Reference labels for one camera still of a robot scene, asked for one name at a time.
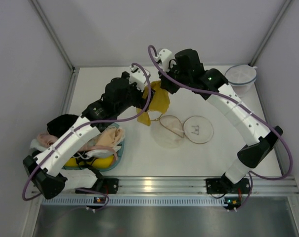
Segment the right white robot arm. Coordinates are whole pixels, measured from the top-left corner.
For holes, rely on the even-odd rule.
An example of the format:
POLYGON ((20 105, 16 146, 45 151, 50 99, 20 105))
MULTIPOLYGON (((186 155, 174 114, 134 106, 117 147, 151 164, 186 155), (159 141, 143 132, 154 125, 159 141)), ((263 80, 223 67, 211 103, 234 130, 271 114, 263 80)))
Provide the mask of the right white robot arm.
POLYGON ((159 71, 163 89, 174 94, 185 88, 200 95, 220 111, 243 137, 244 147, 221 177, 221 182, 226 185, 239 183, 274 149, 283 130, 266 124, 254 114, 218 69, 205 69, 197 51, 185 49, 173 54, 168 49, 162 49, 149 52, 153 53, 151 59, 159 71))

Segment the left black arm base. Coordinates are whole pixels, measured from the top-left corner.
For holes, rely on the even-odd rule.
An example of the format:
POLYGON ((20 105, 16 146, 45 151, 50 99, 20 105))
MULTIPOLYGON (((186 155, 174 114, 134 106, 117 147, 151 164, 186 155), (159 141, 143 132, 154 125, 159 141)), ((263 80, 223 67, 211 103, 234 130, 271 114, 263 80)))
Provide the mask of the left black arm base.
POLYGON ((77 194, 116 194, 119 187, 119 180, 117 178, 92 178, 80 184, 76 189, 77 194))

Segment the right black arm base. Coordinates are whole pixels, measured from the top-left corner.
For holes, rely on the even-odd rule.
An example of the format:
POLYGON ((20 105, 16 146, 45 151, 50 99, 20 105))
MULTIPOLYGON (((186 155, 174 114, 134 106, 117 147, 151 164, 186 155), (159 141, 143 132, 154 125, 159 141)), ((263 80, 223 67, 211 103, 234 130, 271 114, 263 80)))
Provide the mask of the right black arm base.
POLYGON ((225 176, 206 179, 207 194, 237 194, 238 187, 225 176))

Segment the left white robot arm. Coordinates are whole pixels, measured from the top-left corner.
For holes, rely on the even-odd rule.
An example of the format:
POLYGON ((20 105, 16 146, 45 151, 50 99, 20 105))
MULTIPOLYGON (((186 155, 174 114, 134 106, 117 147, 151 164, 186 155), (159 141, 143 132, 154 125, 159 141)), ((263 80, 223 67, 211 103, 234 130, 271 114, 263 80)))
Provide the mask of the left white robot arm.
POLYGON ((131 72, 123 72, 121 77, 112 79, 102 97, 88 105, 56 142, 36 156, 24 158, 27 183, 33 183, 45 199, 52 199, 66 190, 94 187, 102 178, 95 168, 65 170, 64 165, 92 138, 113 123, 120 122, 118 116, 129 107, 140 108, 141 111, 124 118, 123 122, 146 111, 152 92, 145 99, 142 95, 145 88, 151 87, 149 79, 150 72, 139 66, 133 66, 131 72))

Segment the beige mesh laundry bag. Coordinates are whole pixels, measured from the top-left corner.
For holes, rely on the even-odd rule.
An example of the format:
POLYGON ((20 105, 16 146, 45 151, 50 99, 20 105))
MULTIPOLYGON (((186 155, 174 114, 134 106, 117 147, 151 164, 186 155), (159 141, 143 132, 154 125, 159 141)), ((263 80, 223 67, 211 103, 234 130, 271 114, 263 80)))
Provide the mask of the beige mesh laundry bag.
POLYGON ((163 148, 173 149, 187 139, 194 144, 205 144, 214 135, 212 123, 203 116, 191 116, 184 122, 172 115, 161 116, 151 123, 151 135, 163 148))

